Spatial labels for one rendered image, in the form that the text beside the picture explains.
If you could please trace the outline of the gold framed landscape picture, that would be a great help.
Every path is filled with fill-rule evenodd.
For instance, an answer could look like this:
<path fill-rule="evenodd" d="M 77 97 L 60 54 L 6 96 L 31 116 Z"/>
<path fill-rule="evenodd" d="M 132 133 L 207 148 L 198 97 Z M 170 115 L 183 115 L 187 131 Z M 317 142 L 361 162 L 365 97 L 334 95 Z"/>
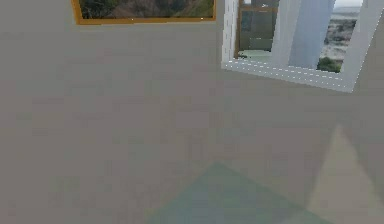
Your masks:
<path fill-rule="evenodd" d="M 71 0 L 71 4 L 77 25 L 216 20 L 216 0 Z"/>

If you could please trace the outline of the white framed window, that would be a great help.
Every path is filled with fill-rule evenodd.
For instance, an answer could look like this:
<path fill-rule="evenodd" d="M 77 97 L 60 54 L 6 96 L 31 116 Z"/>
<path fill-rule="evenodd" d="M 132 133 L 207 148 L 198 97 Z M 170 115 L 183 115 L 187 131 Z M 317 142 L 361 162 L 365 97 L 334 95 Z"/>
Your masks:
<path fill-rule="evenodd" d="M 317 67 L 339 0 L 224 0 L 221 67 L 340 92 L 352 92 L 384 0 L 359 0 L 338 72 Z"/>

